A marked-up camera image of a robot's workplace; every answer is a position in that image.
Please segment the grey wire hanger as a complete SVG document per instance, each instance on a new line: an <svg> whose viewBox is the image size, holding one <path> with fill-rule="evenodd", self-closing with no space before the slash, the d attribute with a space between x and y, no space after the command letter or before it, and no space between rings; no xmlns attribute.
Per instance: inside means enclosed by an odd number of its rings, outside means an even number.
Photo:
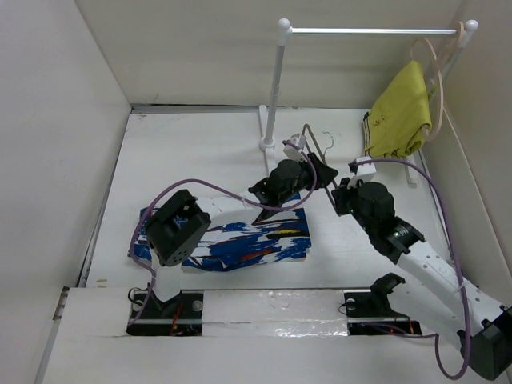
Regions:
<svg viewBox="0 0 512 384"><path fill-rule="evenodd" d="M330 186L337 188L337 184L335 182L335 178L338 176L338 172L327 165L325 155L323 154L320 145L318 144L318 140L316 139L310 125L306 123L302 128L302 134L308 134L306 138L306 148L308 150L308 157L314 164L314 168L317 173L317 182L315 185L315 190L324 189L326 195L334 208L335 213L337 213L337 206L334 200L334 197L329 190Z"/></svg>

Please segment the blue white red patterned trousers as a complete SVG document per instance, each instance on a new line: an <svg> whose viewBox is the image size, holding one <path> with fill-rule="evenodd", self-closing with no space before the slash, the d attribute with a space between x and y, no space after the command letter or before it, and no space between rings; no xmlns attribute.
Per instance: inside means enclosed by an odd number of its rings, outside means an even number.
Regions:
<svg viewBox="0 0 512 384"><path fill-rule="evenodd" d="M156 261L213 272L303 259L311 240L299 203L293 196L287 207L265 211L244 194L196 198L177 190L141 210L128 255L145 268Z"/></svg>

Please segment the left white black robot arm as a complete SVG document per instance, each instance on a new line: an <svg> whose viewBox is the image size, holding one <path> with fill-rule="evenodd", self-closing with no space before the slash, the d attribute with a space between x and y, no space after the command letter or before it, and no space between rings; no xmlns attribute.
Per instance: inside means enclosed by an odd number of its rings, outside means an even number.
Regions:
<svg viewBox="0 0 512 384"><path fill-rule="evenodd" d="M192 178L167 187L143 211L130 240L130 257L151 274L146 292L129 296L140 307L135 317L179 311L183 266L226 272L304 258L310 238L302 205L337 176L309 153L281 160L242 194Z"/></svg>

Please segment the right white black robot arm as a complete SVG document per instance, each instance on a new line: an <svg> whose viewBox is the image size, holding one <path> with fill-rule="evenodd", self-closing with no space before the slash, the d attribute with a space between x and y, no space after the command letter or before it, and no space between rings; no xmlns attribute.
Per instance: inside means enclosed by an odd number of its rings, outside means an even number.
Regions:
<svg viewBox="0 0 512 384"><path fill-rule="evenodd" d="M394 198L383 184L343 178L332 195L338 214L351 215L372 247L412 277L387 274L376 280L370 295L374 312L412 316L459 349L486 380L510 367L511 309L458 277L453 263L396 216Z"/></svg>

